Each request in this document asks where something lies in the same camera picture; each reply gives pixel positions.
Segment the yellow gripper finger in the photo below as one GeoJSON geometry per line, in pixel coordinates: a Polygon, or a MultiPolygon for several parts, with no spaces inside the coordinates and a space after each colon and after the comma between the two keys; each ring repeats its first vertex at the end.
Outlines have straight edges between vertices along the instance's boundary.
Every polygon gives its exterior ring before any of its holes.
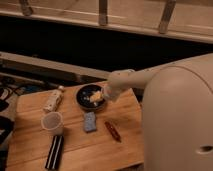
{"type": "Polygon", "coordinates": [[[90,102],[100,102],[103,100],[103,94],[101,91],[96,91],[91,97],[90,97],[90,102]]]}

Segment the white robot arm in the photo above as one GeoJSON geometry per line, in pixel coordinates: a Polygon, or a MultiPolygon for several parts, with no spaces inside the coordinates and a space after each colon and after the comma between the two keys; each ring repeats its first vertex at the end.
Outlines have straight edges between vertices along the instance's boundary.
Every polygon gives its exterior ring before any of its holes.
{"type": "Polygon", "coordinates": [[[213,53],[114,71],[92,102],[144,91],[144,171],[213,171],[213,53]]]}

